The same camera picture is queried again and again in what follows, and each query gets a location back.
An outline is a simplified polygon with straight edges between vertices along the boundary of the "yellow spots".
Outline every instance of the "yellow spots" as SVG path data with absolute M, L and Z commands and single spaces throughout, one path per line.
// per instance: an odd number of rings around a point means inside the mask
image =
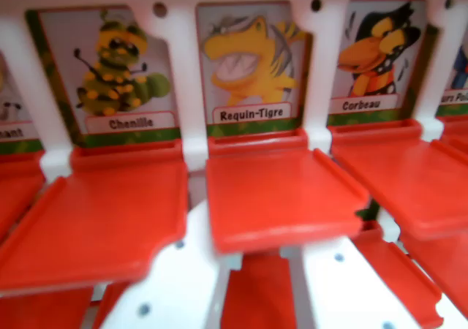
M 148 42 L 146 41 L 146 39 L 143 39 L 142 36 L 128 33 L 127 41 L 131 42 L 134 46 L 138 48 L 138 50 L 140 51 L 140 55 L 143 55 L 146 52 L 146 48 L 148 47 Z
M 111 89 L 109 90 L 109 92 L 107 93 L 107 95 L 109 95 L 109 97 L 113 100 L 117 100 L 118 99 L 118 92 Z
M 138 107 L 141 105 L 141 100 L 140 99 L 133 99 L 132 100 L 132 106 L 133 107 Z
M 102 113 L 104 113 L 104 116 L 111 116 L 116 113 L 116 110 L 111 107 L 106 107 L 104 110 L 102 110 Z
M 116 86 L 116 89 L 119 93 L 129 93 L 133 90 L 132 84 L 126 84 L 125 86 Z
M 106 73 L 105 75 L 102 76 L 102 79 L 105 80 L 106 82 L 110 82 L 112 79 L 114 79 L 114 76 L 110 75 L 109 73 Z
M 86 93 L 86 96 L 88 97 L 88 99 L 94 100 L 97 98 L 98 93 L 95 90 L 90 90 Z
M 88 72 L 85 74 L 85 80 L 93 80 L 96 76 L 93 72 Z

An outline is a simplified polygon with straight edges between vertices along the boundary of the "red plastic tray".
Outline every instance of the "red plastic tray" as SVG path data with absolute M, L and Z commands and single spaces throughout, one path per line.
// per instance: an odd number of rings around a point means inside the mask
M 333 155 L 402 230 L 421 240 L 468 230 L 468 156 L 420 140 L 414 121 L 331 130 Z
M 436 312 L 442 292 L 394 243 L 382 239 L 376 222 L 369 223 L 353 242 L 387 286 L 395 293 L 422 328 L 443 323 Z
M 79 329 L 93 288 L 0 298 L 5 329 Z
M 185 231 L 187 171 L 180 142 L 172 146 L 75 153 L 75 172 L 56 180 L 0 248 L 0 289 L 144 277 Z
M 468 232 L 433 241 L 400 237 L 411 257 L 468 318 Z
M 444 122 L 442 141 L 468 154 L 468 116 L 439 117 Z
M 44 184 L 39 167 L 41 155 L 0 156 L 0 240 L 26 212 Z
M 274 150 L 247 141 L 229 150 L 212 148 L 206 175 L 211 231 L 219 252 L 255 252 L 297 245 L 361 228 L 355 212 L 367 191 L 323 152 L 278 140 Z

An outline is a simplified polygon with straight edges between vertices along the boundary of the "yellow shark character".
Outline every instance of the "yellow shark character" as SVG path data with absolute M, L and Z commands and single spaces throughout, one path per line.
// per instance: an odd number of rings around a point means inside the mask
M 211 82 L 230 92 L 228 106 L 247 97 L 281 102 L 297 86 L 290 44 L 306 38 L 293 22 L 268 25 L 265 17 L 224 17 L 203 41 L 204 54 L 215 63 Z

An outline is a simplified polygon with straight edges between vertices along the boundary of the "white plastic post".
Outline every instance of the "white plastic post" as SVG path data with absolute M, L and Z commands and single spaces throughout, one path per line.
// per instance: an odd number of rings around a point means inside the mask
M 302 246 L 290 270 L 298 329 L 419 328 L 349 238 Z
M 182 0 L 168 1 L 167 16 L 163 18 L 153 14 L 150 4 L 133 3 L 130 7 L 138 24 L 150 35 L 164 39 L 169 47 L 184 160 L 189 172 L 203 170 L 208 159 L 208 140 L 195 5 Z
M 47 182 L 69 175 L 72 144 L 25 18 L 19 12 L 0 14 L 0 50 L 45 149 L 40 165 Z
M 388 243 L 396 243 L 400 238 L 400 226 L 397 225 L 395 219 L 393 219 L 393 217 L 383 207 L 379 208 L 377 222 L 382 227 L 382 239 Z
M 326 125 L 346 7 L 345 0 L 325 0 L 318 12 L 311 11 L 310 0 L 292 4 L 296 23 L 314 38 L 302 127 L 309 137 L 309 149 L 325 153 L 331 147 Z
M 429 23 L 439 28 L 440 34 L 424 75 L 413 118 L 423 127 L 422 140 L 432 141 L 439 139 L 444 131 L 443 123 L 434 116 L 467 27 L 468 4 L 454 1 L 454 6 L 447 9 L 445 0 L 429 0 L 428 3 Z

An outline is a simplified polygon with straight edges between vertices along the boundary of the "white plastic frame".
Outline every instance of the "white plastic frame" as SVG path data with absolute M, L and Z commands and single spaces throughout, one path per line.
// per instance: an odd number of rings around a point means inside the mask
M 152 13 L 152 6 L 156 1 L 163 2 L 167 6 L 168 14 L 164 19 L 157 18 Z M 48 181 L 53 181 L 59 175 L 68 175 L 70 173 L 68 160 L 72 144 L 67 136 L 66 129 L 61 121 L 55 102 L 53 101 L 53 95 L 42 70 L 40 60 L 34 49 L 27 25 L 24 21 L 24 12 L 30 8 L 41 9 L 79 7 L 86 5 L 127 4 L 134 12 L 138 23 L 146 32 L 155 37 L 165 39 L 168 43 L 170 63 L 173 71 L 174 88 L 184 147 L 184 159 L 188 165 L 189 171 L 195 173 L 204 169 L 205 161 L 208 158 L 195 23 L 195 7 L 198 3 L 207 1 L 234 2 L 262 0 L 0 0 L 0 50 L 5 56 L 15 82 L 18 84 L 19 91 L 31 113 L 45 147 L 46 155 L 41 161 L 41 166 Z M 333 78 L 336 71 L 336 60 L 339 52 L 339 38 L 343 26 L 344 12 L 349 0 L 322 0 L 323 8 L 319 12 L 311 11 L 311 0 L 288 1 L 291 3 L 292 13 L 296 23 L 303 30 L 310 31 L 314 35 L 303 128 L 309 136 L 310 148 L 321 148 L 323 151 L 329 152 L 331 147 L 331 134 L 326 129 L 326 121 Z M 431 23 L 442 28 L 442 33 L 440 34 L 428 72 L 424 77 L 423 87 L 419 94 L 413 115 L 413 117 L 423 125 L 424 140 L 438 138 L 442 133 L 443 125 L 435 119 L 434 114 L 439 105 L 445 81 L 447 80 L 451 64 L 455 58 L 456 49 L 459 46 L 464 32 L 464 26 L 467 22 L 467 0 L 454 0 L 454 2 L 454 7 L 447 10 L 444 6 L 445 0 L 428 0 L 429 20 Z M 198 228 L 201 228 L 199 231 L 206 230 L 200 226 Z M 194 250 L 193 252 L 208 252 L 207 254 L 212 252 L 209 249 L 210 246 L 207 243 L 203 243 L 201 236 L 203 234 L 198 235 L 200 247 L 203 247 L 203 249 Z M 329 317 L 333 316 L 333 314 L 327 313 L 323 316 L 321 313 L 317 312 L 317 309 L 322 308 L 321 306 L 328 303 L 327 297 L 323 297 L 324 295 L 320 291 L 320 286 L 318 284 L 320 283 L 321 277 L 325 275 L 324 273 L 320 273 L 325 269 L 324 267 L 327 264 L 327 261 L 323 260 L 323 257 L 333 254 L 334 248 L 338 247 L 335 243 L 345 247 L 347 252 L 352 255 L 351 257 L 354 257 L 353 264 L 355 264 L 356 269 L 366 269 L 369 271 L 369 265 L 365 260 L 356 255 L 355 250 L 350 246 L 350 241 L 346 238 L 331 241 L 331 243 L 327 245 L 327 249 L 322 247 L 323 244 L 305 246 L 301 249 L 302 256 L 299 257 L 299 260 L 301 260 L 304 265 L 304 279 L 309 279 L 307 282 L 308 285 L 313 284 L 312 287 L 307 287 L 307 298 L 309 299 L 307 303 L 311 303 L 313 308 L 310 308 L 310 311 L 308 311 L 303 318 L 306 318 L 305 320 L 307 323 L 310 324 L 313 322 L 314 325 L 321 328 L 326 328 L 327 324 L 332 323 L 330 321 L 333 319 Z M 164 254 L 165 252 L 160 254 L 161 260 L 164 259 Z M 317 263 L 320 267 L 316 268 L 316 272 L 311 273 L 315 268 L 306 267 L 306 265 L 309 264 L 310 260 L 315 259 L 321 259 L 319 263 Z M 222 265 L 221 261 L 210 264 L 211 267 L 221 269 L 219 268 Z M 176 276 L 172 276 L 171 273 L 168 276 L 170 279 L 165 279 L 165 281 L 172 284 L 171 286 L 178 284 L 180 279 Z M 376 289 L 381 289 L 381 282 L 375 280 L 373 276 L 372 278 L 374 279 L 372 284 L 375 284 Z M 154 279 L 155 278 L 152 276 L 149 276 L 146 281 L 151 282 Z M 355 298 L 349 296 L 352 290 L 352 283 L 355 284 L 356 279 L 358 278 L 353 279 L 354 282 L 343 283 L 343 288 L 334 293 L 335 296 L 343 296 L 341 298 L 343 301 L 340 302 L 342 306 L 346 306 L 348 303 L 347 301 L 356 301 Z M 170 291 L 171 287 L 166 287 L 165 289 L 167 289 L 166 291 Z M 406 311 L 395 302 L 391 294 L 382 290 L 380 295 L 386 296 L 388 302 L 385 300 L 385 303 L 389 303 L 389 306 L 391 305 L 391 307 L 396 310 L 396 316 L 404 320 L 404 323 L 406 323 L 404 328 L 411 328 L 414 326 L 414 322 L 410 320 Z M 209 307 L 204 307 L 207 313 L 205 313 L 206 317 L 203 318 L 209 318 L 211 316 L 210 313 L 212 313 L 211 309 L 214 308 L 213 306 L 213 303 L 209 303 Z M 126 307 L 125 305 L 117 306 L 113 313 L 119 313 L 117 308 L 123 311 Z M 106 325 L 112 320 L 113 318 L 111 316 L 106 322 Z M 216 321 L 217 320 L 210 322 L 212 328 L 216 327 Z M 348 326 L 353 325 L 350 322 L 345 324 Z M 194 327 L 172 326 L 172 328 Z

